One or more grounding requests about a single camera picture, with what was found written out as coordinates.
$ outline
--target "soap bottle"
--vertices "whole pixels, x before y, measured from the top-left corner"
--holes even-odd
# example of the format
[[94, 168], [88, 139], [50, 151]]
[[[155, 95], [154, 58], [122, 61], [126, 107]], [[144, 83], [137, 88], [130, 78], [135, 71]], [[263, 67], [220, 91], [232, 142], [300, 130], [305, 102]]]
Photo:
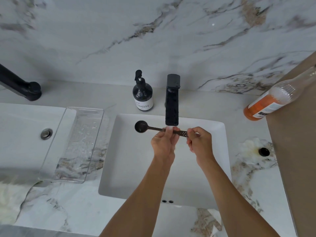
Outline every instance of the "soap bottle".
[[153, 89], [150, 84], [142, 78], [142, 71], [137, 70], [135, 74], [136, 85], [133, 88], [133, 96], [136, 106], [141, 111], [149, 111], [154, 106]]
[[297, 77], [276, 83], [257, 100], [244, 109], [244, 115], [252, 121], [260, 120], [273, 111], [295, 101], [316, 80], [316, 65]]

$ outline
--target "marble backsplash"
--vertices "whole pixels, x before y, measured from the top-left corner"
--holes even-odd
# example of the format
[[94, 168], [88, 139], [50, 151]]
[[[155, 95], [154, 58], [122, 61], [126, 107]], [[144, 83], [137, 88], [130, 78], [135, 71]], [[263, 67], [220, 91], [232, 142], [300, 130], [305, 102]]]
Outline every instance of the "marble backsplash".
[[24, 78], [261, 94], [316, 50], [316, 0], [0, 0]]

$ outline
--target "left hand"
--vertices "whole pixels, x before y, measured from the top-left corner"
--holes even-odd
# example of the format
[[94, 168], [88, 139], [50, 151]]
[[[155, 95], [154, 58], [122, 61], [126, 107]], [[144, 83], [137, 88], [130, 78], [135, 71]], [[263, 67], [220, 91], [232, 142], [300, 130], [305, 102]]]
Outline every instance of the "left hand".
[[154, 149], [154, 155], [157, 159], [162, 160], [164, 163], [172, 165], [175, 154], [175, 146], [179, 140], [179, 135], [173, 134], [172, 131], [179, 131], [176, 126], [166, 127], [166, 131], [160, 131], [151, 140], [151, 145]]

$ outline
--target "black faucet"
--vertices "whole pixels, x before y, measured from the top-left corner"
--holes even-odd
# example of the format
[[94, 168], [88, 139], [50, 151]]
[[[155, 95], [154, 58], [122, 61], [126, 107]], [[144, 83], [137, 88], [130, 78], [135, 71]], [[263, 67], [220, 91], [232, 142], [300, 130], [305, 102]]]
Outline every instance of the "black faucet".
[[166, 125], [179, 125], [179, 88], [180, 76], [177, 74], [169, 74], [167, 76], [166, 91]]
[[0, 85], [8, 88], [14, 93], [24, 96], [29, 101], [37, 100], [41, 97], [42, 91], [37, 82], [26, 82], [19, 78], [9, 69], [0, 64]]

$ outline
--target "acrylic tray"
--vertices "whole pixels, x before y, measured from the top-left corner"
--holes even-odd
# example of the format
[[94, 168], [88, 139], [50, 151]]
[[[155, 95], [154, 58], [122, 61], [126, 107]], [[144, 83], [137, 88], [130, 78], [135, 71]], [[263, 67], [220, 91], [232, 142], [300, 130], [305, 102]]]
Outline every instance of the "acrylic tray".
[[67, 107], [39, 172], [41, 180], [83, 183], [104, 111]]

